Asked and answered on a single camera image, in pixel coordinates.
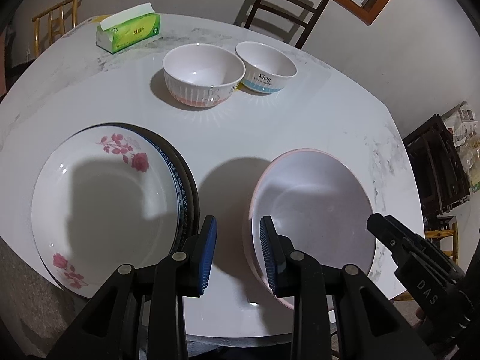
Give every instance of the white bowl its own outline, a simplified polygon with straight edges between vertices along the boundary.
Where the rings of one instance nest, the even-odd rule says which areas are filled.
[[[51,275],[90,298],[122,264],[166,257],[177,234],[179,200],[171,169],[137,133],[81,131],[48,158],[32,198],[32,230]]]
[[[260,219],[270,215],[277,233],[289,237],[296,250],[326,266],[355,264],[367,274],[376,244],[367,230],[371,214],[361,184],[340,161],[314,149],[288,151],[268,166],[255,187],[251,233],[243,238],[247,260],[269,288],[259,227]],[[278,300],[293,309],[293,298]]]
[[[245,63],[242,84],[261,93],[278,92],[297,75],[297,67],[281,51],[263,43],[242,42],[235,48]]]
[[[245,65],[235,54],[202,43],[169,51],[163,69],[173,97],[193,107],[212,107],[227,100],[245,74]]]

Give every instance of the floor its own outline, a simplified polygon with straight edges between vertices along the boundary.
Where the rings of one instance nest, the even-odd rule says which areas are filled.
[[[25,354],[45,357],[50,348],[73,321],[78,312],[78,301],[49,283],[18,257],[0,238],[0,318]],[[417,321],[414,301],[394,303],[411,324]],[[248,350],[229,349],[219,353],[216,359],[262,359],[265,351],[276,350],[289,356],[288,345],[277,348]],[[332,338],[332,349],[338,350],[336,336]],[[207,359],[201,355],[199,360]]]

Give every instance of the table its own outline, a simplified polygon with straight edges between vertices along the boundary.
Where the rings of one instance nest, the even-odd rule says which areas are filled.
[[[390,113],[342,73],[267,36],[196,17],[162,15],[160,36],[115,55],[95,46],[96,27],[89,19],[54,43],[0,104],[0,236],[48,280],[31,232],[35,181],[61,142],[107,121],[143,126],[169,140],[193,173],[202,218],[217,217],[209,286],[200,299],[185,299],[189,335],[291,332],[291,310],[256,281],[241,238],[258,178],[288,150],[311,147],[337,157],[363,185],[374,212],[394,215],[423,234],[415,179]],[[237,90],[224,103],[198,111],[168,93],[162,71],[167,51],[187,43],[233,51],[245,40],[272,45],[296,63],[298,74],[284,90],[268,96]],[[369,277],[389,298],[404,290],[395,268],[377,243]]]

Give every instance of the pink rim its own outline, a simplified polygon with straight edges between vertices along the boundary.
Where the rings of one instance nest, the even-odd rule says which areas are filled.
[[[287,151],[285,152],[284,154],[281,154],[279,157],[277,157],[276,159],[274,159],[272,162],[270,162],[270,165],[267,167],[267,169],[265,169],[265,171],[262,173],[262,175],[260,176],[260,178],[258,179],[257,181],[257,185],[255,186],[255,189],[253,190],[253,195],[251,197],[251,200],[250,200],[250,207],[249,207],[249,210],[248,210],[248,227],[245,227],[244,228],[244,231],[243,231],[243,250],[245,252],[245,257],[247,258],[247,262],[248,262],[248,265],[250,266],[250,269],[251,271],[253,272],[253,275],[257,278],[257,280],[259,280],[269,291],[270,293],[273,295],[273,292],[272,290],[270,289],[270,286],[268,285],[268,279],[263,277],[263,272],[262,272],[262,269],[260,268],[260,264],[258,264],[258,260],[257,260],[257,255],[255,253],[255,246],[254,246],[254,237],[253,237],[253,229],[252,229],[252,219],[253,219],[253,216],[254,216],[254,203],[255,203],[255,200],[257,198],[257,194],[258,194],[258,189],[260,188],[260,185],[261,183],[263,182],[264,178],[266,177],[266,175],[270,172],[270,170],[272,169],[273,166],[275,166],[277,164],[277,162],[279,162],[280,160],[284,159],[285,157],[289,156],[289,155],[292,155],[296,152],[317,152],[317,153],[322,153],[322,154],[325,154],[325,155],[328,155],[329,157],[332,157],[333,159],[337,160],[338,162],[340,162],[345,168],[348,169],[348,171],[354,176],[354,178],[357,180],[357,182],[359,183],[359,185],[362,185],[360,183],[360,181],[358,180],[357,176],[355,176],[355,174],[350,170],[350,168],[348,166],[346,166],[342,161],[340,161],[337,157],[327,153],[327,152],[324,152],[322,150],[317,150],[317,149],[307,149],[307,148],[304,148],[304,149],[294,149],[294,150],[290,150],[290,151]],[[373,212],[373,208],[371,206],[371,202],[370,202],[370,198],[368,197],[368,195],[365,193],[365,197],[367,198],[368,200],[368,204],[370,205],[370,210]],[[286,300],[284,300],[283,298],[277,298],[275,297],[276,300],[278,300],[281,304],[287,306],[289,309],[293,310],[293,305],[291,305],[290,303],[288,303]]]

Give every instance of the floral plate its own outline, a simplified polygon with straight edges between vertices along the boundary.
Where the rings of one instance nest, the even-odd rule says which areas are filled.
[[[183,202],[166,156],[116,126],[80,131],[38,176],[32,230],[52,276],[86,298],[121,264],[158,263],[176,239]]]

